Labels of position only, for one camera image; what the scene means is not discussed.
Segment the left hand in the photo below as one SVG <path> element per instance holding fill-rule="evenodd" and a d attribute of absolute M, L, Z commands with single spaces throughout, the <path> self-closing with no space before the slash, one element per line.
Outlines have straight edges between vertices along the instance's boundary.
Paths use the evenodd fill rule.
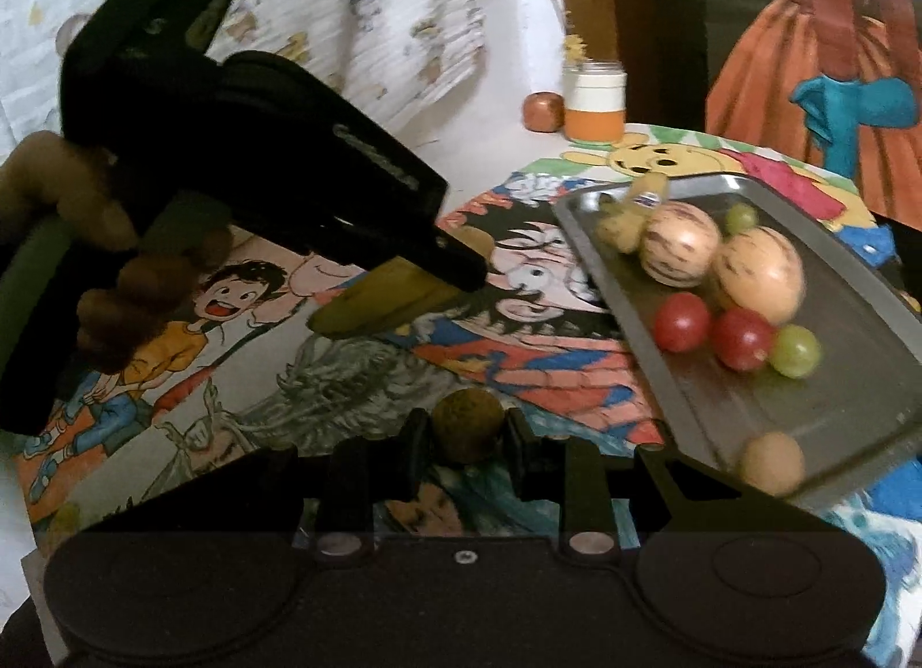
<path fill-rule="evenodd" d="M 64 375 L 127 364 L 230 256 L 214 207 L 167 194 L 160 207 L 119 198 L 114 157 L 50 131 L 2 165 L 2 375 L 48 356 Z"/>

